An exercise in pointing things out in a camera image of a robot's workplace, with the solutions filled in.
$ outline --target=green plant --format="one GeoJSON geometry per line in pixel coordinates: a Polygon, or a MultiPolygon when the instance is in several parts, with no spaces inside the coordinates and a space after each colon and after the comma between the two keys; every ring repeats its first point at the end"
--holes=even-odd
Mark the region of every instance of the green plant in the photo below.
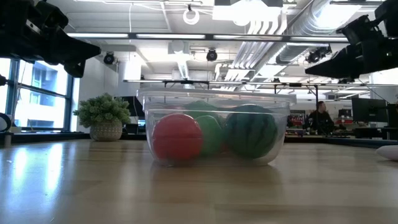
{"type": "Polygon", "coordinates": [[[113,98],[108,93],[105,93],[96,98],[91,98],[86,101],[80,101],[80,107],[73,112],[80,119],[80,125],[85,128],[93,124],[103,121],[121,121],[122,123],[130,123],[130,112],[127,109],[129,103],[123,101],[121,98],[113,98]]]}

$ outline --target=watermelon ball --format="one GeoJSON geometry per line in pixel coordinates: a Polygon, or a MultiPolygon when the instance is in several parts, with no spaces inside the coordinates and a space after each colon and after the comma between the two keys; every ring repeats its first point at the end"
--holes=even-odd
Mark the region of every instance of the watermelon ball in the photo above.
{"type": "Polygon", "coordinates": [[[272,111],[257,105],[234,108],[224,126],[224,139],[237,156],[257,159],[265,156],[274,146],[278,129],[272,111]]]}
{"type": "Polygon", "coordinates": [[[218,124],[221,124],[221,118],[217,115],[215,112],[209,112],[209,111],[218,111],[218,108],[204,102],[203,100],[198,100],[192,103],[189,103],[184,106],[185,109],[188,111],[184,112],[185,114],[191,116],[192,118],[198,118],[200,116],[205,116],[205,115],[210,115],[214,117],[217,120],[218,124]]]}
{"type": "Polygon", "coordinates": [[[209,115],[200,116],[195,120],[203,133],[201,156],[211,156],[219,152],[223,142],[223,133],[217,120],[209,115]]]}
{"type": "Polygon", "coordinates": [[[199,156],[203,135],[199,124],[185,114],[164,116],[152,133],[154,154],[158,159],[187,161],[199,156]]]}

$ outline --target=wooden table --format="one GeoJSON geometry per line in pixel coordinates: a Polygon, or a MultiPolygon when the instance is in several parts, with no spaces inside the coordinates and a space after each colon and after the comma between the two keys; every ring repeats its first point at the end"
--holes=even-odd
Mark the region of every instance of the wooden table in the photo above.
{"type": "Polygon", "coordinates": [[[286,144],[270,166],[159,167],[145,141],[0,149],[0,223],[397,223],[398,163],[286,144]]]}

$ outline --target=plastic container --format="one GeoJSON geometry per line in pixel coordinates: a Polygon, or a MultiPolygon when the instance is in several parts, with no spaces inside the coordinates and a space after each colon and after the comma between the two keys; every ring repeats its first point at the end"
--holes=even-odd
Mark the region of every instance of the plastic container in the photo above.
{"type": "Polygon", "coordinates": [[[295,95],[143,88],[137,91],[155,160],[166,166],[226,157],[274,160],[295,95]]]}

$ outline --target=woven pot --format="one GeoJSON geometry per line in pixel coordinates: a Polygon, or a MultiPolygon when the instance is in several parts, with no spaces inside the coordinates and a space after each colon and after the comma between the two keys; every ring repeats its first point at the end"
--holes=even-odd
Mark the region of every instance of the woven pot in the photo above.
{"type": "Polygon", "coordinates": [[[95,141],[117,141],[122,136],[122,122],[104,121],[91,125],[90,138],[95,141]]]}

